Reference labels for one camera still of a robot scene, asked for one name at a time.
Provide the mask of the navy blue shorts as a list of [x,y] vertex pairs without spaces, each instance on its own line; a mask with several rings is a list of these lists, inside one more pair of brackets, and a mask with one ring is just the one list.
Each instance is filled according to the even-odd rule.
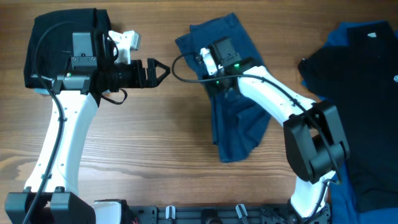
[[[175,43],[185,54],[187,65],[199,79],[206,73],[192,52],[223,37],[231,38],[234,48],[242,57],[253,57],[263,62],[260,53],[235,13],[190,25],[190,32],[177,38]],[[238,162],[246,159],[257,147],[266,132],[271,115],[236,90],[210,96],[213,144],[218,146],[220,161]]]

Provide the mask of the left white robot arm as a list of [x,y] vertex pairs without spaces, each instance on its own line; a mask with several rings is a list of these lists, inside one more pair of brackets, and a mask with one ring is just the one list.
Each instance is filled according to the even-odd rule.
[[125,200],[87,204],[78,196],[78,173],[85,139],[103,92],[157,87],[170,67],[154,58],[107,67],[74,66],[52,86],[53,109],[45,141],[22,192],[7,195],[12,223],[134,223]]

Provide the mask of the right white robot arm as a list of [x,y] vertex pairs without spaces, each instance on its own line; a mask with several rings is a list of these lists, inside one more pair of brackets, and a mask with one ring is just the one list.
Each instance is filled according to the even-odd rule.
[[282,126],[285,153],[297,176],[290,206],[308,222],[325,206],[326,191],[340,184],[340,167],[349,147],[335,105],[316,102],[291,90],[252,58],[225,64],[202,56],[204,81],[214,90],[238,90]]

